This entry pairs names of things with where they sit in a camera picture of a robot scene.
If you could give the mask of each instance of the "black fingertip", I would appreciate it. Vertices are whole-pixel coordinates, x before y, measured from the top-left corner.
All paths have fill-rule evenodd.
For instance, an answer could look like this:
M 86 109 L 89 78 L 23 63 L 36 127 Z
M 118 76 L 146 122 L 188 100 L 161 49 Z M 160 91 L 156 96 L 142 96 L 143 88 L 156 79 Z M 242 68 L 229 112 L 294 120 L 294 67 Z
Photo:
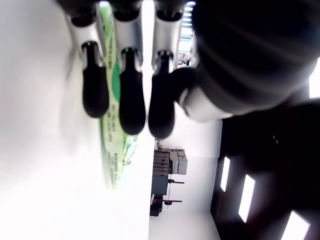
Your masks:
M 106 68 L 95 61 L 96 43 L 86 45 L 87 67 L 83 71 L 82 101 L 85 112 L 92 118 L 102 117 L 109 108 Z
M 135 69 L 135 53 L 126 54 L 126 68 L 120 74 L 119 120 L 124 132 L 139 134 L 146 123 L 146 107 L 143 92 L 142 73 Z
M 175 125 L 175 103 L 165 80 L 168 76 L 158 74 L 152 77 L 148 125 L 151 134 L 157 139 L 167 138 Z

